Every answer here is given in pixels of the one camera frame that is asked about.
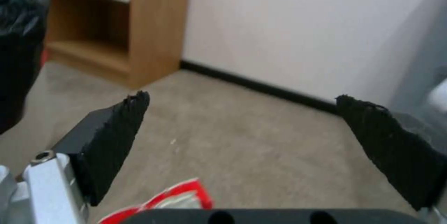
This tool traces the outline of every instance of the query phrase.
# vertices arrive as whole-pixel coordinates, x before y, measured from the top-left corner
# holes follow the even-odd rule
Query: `wooden shelf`
[[[98,41],[54,41],[47,48],[55,61],[127,84],[130,67],[125,48]]]
[[[49,57],[140,88],[179,69],[188,0],[51,0]]]
[[[96,41],[54,41],[48,44],[48,49],[120,74],[129,74],[128,53],[121,47]]]

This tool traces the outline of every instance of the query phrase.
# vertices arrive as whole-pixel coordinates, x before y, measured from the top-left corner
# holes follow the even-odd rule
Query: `red and white packaging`
[[[122,208],[102,218],[99,224],[118,224],[126,218],[154,208],[211,209],[213,203],[197,178],[172,186],[142,205]]]

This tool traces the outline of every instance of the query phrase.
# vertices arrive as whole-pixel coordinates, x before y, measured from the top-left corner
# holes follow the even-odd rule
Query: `black plastic base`
[[[148,210],[122,224],[423,224],[388,210]]]

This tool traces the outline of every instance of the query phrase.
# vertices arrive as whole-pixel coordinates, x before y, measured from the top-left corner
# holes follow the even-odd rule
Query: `floor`
[[[54,140],[130,90],[49,63]],[[386,208],[414,215],[337,116],[188,71],[143,88],[151,104],[91,222],[198,177],[217,208]]]

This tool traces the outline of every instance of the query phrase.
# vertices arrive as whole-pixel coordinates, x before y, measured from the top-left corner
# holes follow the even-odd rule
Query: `white wall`
[[[387,104],[447,0],[190,0],[183,58]]]

